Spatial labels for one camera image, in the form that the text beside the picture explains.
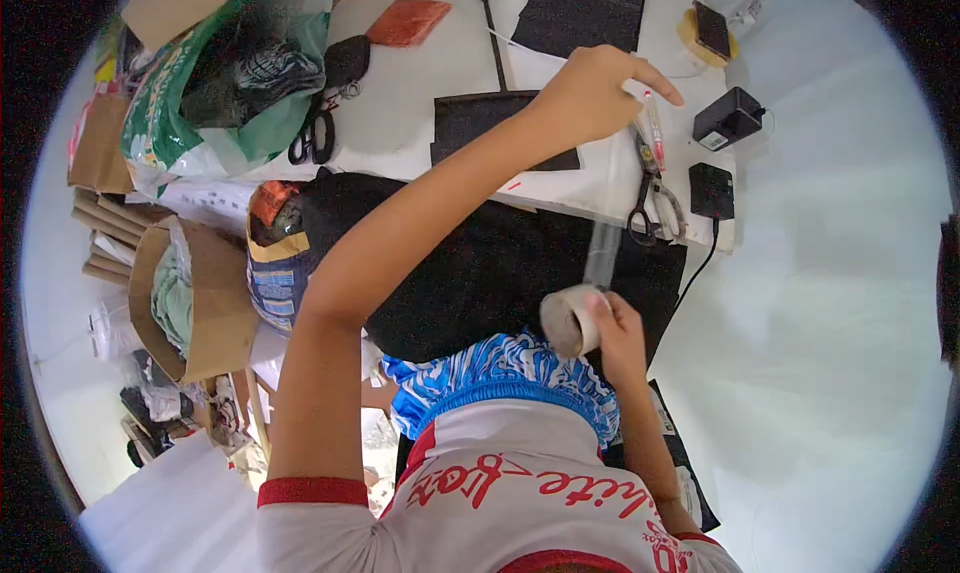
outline hand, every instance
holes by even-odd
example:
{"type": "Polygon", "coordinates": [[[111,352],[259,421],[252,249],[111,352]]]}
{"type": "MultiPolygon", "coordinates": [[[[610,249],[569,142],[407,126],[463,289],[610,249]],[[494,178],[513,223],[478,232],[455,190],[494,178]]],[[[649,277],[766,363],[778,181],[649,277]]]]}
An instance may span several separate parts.
{"type": "Polygon", "coordinates": [[[618,392],[646,387],[647,349],[643,321],[634,307],[608,291],[609,308],[596,295],[586,297],[586,307],[600,331],[603,375],[618,392]]]}
{"type": "Polygon", "coordinates": [[[559,154],[616,134],[642,110],[642,102],[623,90],[629,79],[650,87],[671,105],[684,99],[644,58],[614,46],[577,48],[536,98],[521,111],[532,116],[544,141],[559,154]]]}

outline green plastic bag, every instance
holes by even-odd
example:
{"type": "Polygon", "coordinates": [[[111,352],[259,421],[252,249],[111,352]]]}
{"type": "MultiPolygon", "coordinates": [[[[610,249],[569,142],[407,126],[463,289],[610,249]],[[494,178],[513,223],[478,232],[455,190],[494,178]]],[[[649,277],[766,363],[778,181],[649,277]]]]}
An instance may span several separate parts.
{"type": "Polygon", "coordinates": [[[120,136],[133,186],[159,198],[167,183],[237,181],[285,151],[304,123],[313,94],[302,89],[242,126],[195,128],[182,115],[184,91],[208,41],[224,25],[256,9],[270,34],[323,70],[333,0],[230,0],[168,45],[133,95],[120,136]]]}

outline white t-shirt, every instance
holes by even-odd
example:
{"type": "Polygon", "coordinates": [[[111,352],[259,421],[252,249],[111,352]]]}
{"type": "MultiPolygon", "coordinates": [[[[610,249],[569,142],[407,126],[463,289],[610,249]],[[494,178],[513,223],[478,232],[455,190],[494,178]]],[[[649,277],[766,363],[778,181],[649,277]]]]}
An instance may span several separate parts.
{"type": "Polygon", "coordinates": [[[264,483],[257,535],[271,571],[739,571],[710,537],[667,533],[641,478],[603,465],[579,414],[530,400],[438,416],[379,520],[360,481],[264,483]]]}

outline label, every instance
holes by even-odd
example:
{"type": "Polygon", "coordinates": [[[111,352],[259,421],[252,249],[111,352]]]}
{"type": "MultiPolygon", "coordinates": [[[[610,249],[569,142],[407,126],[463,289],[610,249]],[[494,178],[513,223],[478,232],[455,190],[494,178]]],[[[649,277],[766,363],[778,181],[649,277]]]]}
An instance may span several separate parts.
{"type": "Polygon", "coordinates": [[[664,403],[661,402],[660,397],[657,395],[657,392],[654,391],[653,387],[650,388],[650,396],[654,400],[654,410],[656,414],[659,415],[660,433],[665,436],[676,436],[677,430],[674,428],[673,423],[670,422],[670,417],[666,415],[664,403]]]}
{"type": "Polygon", "coordinates": [[[700,140],[700,143],[703,146],[709,148],[710,150],[716,150],[729,141],[730,140],[720,135],[716,131],[711,131],[710,133],[705,135],[702,140],[700,140]]]}
{"type": "Polygon", "coordinates": [[[700,509],[700,497],[697,495],[697,484],[693,483],[693,477],[690,470],[685,466],[675,467],[677,471],[677,481],[679,482],[679,501],[683,508],[690,515],[690,519],[697,524],[697,527],[704,526],[704,515],[700,509]]]}

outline cardboard box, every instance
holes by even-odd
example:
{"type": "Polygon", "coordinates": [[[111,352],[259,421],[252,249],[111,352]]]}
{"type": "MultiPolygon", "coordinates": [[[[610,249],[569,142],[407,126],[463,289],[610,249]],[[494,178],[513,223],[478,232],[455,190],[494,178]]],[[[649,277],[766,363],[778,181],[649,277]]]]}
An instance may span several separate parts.
{"type": "Polygon", "coordinates": [[[136,248],[129,277],[130,322],[153,360],[178,384],[242,370],[259,326],[247,289],[247,256],[212,229],[180,220],[193,283],[193,331],[186,362],[151,314],[150,292],[157,264],[170,245],[170,221],[149,227],[136,248]]]}
{"type": "Polygon", "coordinates": [[[129,0],[120,12],[147,50],[164,44],[200,23],[228,0],[129,0]]]}
{"type": "Polygon", "coordinates": [[[134,182],[120,151],[120,132],[130,101],[114,94],[97,94],[90,103],[66,184],[103,194],[130,194],[134,182]]]}

